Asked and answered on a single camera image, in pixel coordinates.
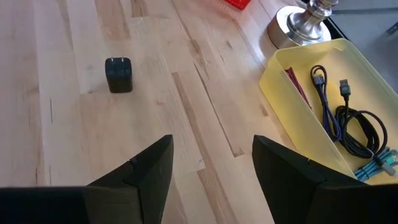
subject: wooden countertop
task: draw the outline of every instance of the wooden countertop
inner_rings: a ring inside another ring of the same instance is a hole
[[[0,1],[0,185],[85,185],[173,134],[164,223],[272,223],[251,144],[293,147],[258,87],[288,4]],[[104,61],[121,56],[134,89],[112,95]]]

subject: cord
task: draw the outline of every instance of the cord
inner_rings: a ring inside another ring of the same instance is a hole
[[[322,71],[323,75],[317,74],[317,71]],[[326,133],[329,135],[329,138],[335,142],[341,139],[341,128],[336,118],[333,116],[333,112],[329,108],[328,97],[326,93],[326,87],[328,84],[328,74],[326,69],[321,65],[316,65],[311,68],[310,71],[312,83],[317,89],[317,93],[319,95],[320,101],[322,103],[322,126],[325,129]]]
[[[328,105],[328,97],[326,94],[326,86],[328,84],[328,74],[326,69],[321,65],[316,65],[311,68],[310,74],[312,83],[317,89],[317,93],[322,103],[322,125],[330,139],[332,141],[339,141],[351,155],[371,160],[368,164],[359,168],[355,172],[355,176],[359,180],[365,181],[382,171],[387,172],[391,176],[397,175],[393,167],[398,165],[398,152],[395,150],[391,151],[386,147],[388,136],[384,123],[372,112],[365,110],[356,111],[349,107],[351,88],[348,84],[348,80],[340,81],[340,95],[344,98],[345,105],[338,106],[336,108],[335,116],[333,116]],[[372,116],[380,124],[383,132],[383,141],[381,146],[376,129],[364,114]],[[347,132],[348,123],[352,119],[356,119],[361,126],[366,139],[368,140],[366,146],[361,144]],[[332,122],[334,133],[331,130],[329,120]]]
[[[370,121],[364,116],[368,114],[372,116],[379,124],[383,132],[383,142],[380,146],[379,135],[374,129]],[[343,127],[342,137],[340,143],[344,148],[353,156],[357,156],[363,159],[372,159],[374,156],[378,156],[387,145],[387,129],[383,122],[375,114],[369,111],[356,111],[348,107],[348,102],[346,106],[339,106],[336,109],[336,120],[339,125]],[[347,132],[347,125],[352,119],[356,119],[361,126],[368,143],[366,146],[361,144],[352,135]]]

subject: blue cable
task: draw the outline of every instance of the blue cable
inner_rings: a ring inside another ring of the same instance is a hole
[[[365,166],[359,168],[354,174],[356,178],[362,182],[368,180],[372,176],[385,171],[386,167],[394,167],[398,165],[398,151],[389,149],[386,147],[382,150],[378,157],[379,161],[383,162],[383,166],[380,165],[379,162],[376,161],[376,158],[372,158],[370,162],[368,162]]]
[[[321,70],[323,72],[323,75],[318,75],[317,71]],[[328,84],[328,74],[326,72],[326,69],[321,66],[321,65],[316,65],[311,68],[311,78],[312,78],[312,83],[317,89],[319,98],[322,103],[322,126],[323,129],[325,129],[326,133],[329,135],[329,138],[333,142],[337,142],[341,140],[341,127],[339,123],[337,122],[336,118],[333,116],[333,112],[329,108],[329,102],[328,102],[328,97],[326,93],[326,87]]]

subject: gray floor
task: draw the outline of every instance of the gray floor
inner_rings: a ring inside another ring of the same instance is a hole
[[[398,11],[381,10],[379,13],[373,13],[351,10],[397,7],[398,1],[395,0],[340,1],[334,8],[337,14],[331,17],[396,93],[398,93]],[[388,34],[386,31],[391,27],[396,28],[395,32]]]

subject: yellow tray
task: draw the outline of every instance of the yellow tray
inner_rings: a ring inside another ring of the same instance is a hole
[[[398,95],[356,47],[345,39],[278,50],[268,61],[260,80],[260,88],[298,152],[324,166],[354,177],[353,170],[365,165],[368,160],[354,157],[340,143],[333,143],[322,128],[322,108],[310,78],[310,69],[318,64],[323,65],[328,72],[327,93],[332,111],[344,104],[340,96],[339,81],[348,79],[351,86],[349,106],[356,110],[371,111],[380,117],[388,131],[387,145],[392,149],[398,149]],[[286,75],[284,70],[289,67],[293,68],[312,110]],[[370,117],[368,119],[382,138],[377,121]],[[356,122],[350,122],[348,131],[366,143],[366,138]],[[367,183],[398,183],[398,178],[381,173]]]

